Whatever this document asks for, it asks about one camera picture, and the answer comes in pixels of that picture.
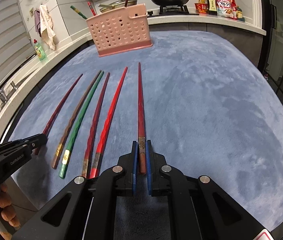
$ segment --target blue rug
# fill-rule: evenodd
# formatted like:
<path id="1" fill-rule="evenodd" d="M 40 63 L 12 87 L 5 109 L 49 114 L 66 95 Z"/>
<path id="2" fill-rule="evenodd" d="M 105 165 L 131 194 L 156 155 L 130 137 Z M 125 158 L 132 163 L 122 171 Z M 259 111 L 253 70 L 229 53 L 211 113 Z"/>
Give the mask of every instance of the blue rug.
<path id="1" fill-rule="evenodd" d="M 101 171 L 137 139 L 137 73 L 141 62 L 146 137 L 185 175 L 210 176 L 268 230 L 283 221 L 283 106 L 254 65 L 221 37 L 199 31 L 151 33 L 154 46 L 99 58 L 89 47 L 66 63 L 24 112 L 11 139 L 41 133 L 61 98 L 83 73 L 49 133 L 46 148 L 13 175 L 42 207 L 81 174 L 91 121 L 107 71 L 110 79 L 95 148 L 125 66 L 128 72 L 110 128 Z M 84 117 L 65 179 L 50 167 L 73 110 L 98 70 L 105 74 Z M 166 197 L 119 198 L 115 239 L 169 239 Z"/>

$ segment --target pot lid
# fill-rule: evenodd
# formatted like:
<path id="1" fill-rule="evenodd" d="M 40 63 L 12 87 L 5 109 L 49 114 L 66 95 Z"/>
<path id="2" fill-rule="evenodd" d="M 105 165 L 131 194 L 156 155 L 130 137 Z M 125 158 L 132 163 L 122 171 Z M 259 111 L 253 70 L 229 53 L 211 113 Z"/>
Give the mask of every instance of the pot lid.
<path id="1" fill-rule="evenodd" d="M 128 2 L 137 2 L 137 0 L 128 0 Z M 110 3 L 109 5 L 115 6 L 115 5 L 121 5 L 121 4 L 125 4 L 125 0 L 118 0 L 116 2 Z"/>

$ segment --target stove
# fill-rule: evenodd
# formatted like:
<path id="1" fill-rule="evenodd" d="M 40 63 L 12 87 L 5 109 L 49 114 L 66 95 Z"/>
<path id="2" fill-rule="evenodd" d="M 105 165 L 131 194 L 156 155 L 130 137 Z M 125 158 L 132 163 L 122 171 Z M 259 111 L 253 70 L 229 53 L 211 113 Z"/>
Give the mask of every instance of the stove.
<path id="1" fill-rule="evenodd" d="M 190 13 L 186 5 L 182 6 L 160 6 L 159 7 L 159 14 L 153 15 L 153 11 L 148 11 L 147 17 L 155 17 L 155 16 L 162 16 L 162 15 L 198 15 L 198 13 Z"/>

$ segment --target human hand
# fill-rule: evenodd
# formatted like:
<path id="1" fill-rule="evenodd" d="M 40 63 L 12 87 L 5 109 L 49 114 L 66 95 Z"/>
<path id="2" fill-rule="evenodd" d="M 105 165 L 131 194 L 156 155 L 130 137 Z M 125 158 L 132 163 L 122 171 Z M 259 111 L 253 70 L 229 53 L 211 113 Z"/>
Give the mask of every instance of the human hand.
<path id="1" fill-rule="evenodd" d="M 3 208 L 1 212 L 2 218 L 7 221 L 12 227 L 20 226 L 19 219 L 16 217 L 16 212 L 12 206 L 12 199 L 7 193 L 6 184 L 1 184 L 0 189 L 0 208 Z M 8 232 L 0 232 L 0 234 L 5 240 L 11 240 L 12 238 L 12 235 Z"/>

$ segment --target metal screw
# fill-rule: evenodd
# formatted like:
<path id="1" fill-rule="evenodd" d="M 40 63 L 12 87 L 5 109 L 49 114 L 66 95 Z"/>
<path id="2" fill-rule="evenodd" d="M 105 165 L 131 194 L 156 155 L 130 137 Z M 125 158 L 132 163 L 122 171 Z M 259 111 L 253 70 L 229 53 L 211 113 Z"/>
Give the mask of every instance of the metal screw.
<path id="1" fill-rule="evenodd" d="M 123 167 L 122 166 L 115 166 L 113 167 L 113 172 L 116 172 L 116 173 L 119 173 L 123 170 Z"/>
<path id="2" fill-rule="evenodd" d="M 200 181 L 202 182 L 202 183 L 208 183 L 209 181 L 210 181 L 210 178 L 208 177 L 208 176 L 201 176 L 200 177 Z"/>
<path id="3" fill-rule="evenodd" d="M 162 167 L 162 171 L 163 171 L 163 172 L 170 172 L 170 171 L 171 171 L 171 166 L 169 166 L 169 165 L 164 165 L 164 166 Z"/>
<path id="4" fill-rule="evenodd" d="M 84 177 L 82 177 L 82 176 L 78 176 L 78 177 L 76 177 L 75 179 L 74 179 L 74 182 L 76 183 L 76 184 L 82 184 L 83 182 L 84 182 Z"/>

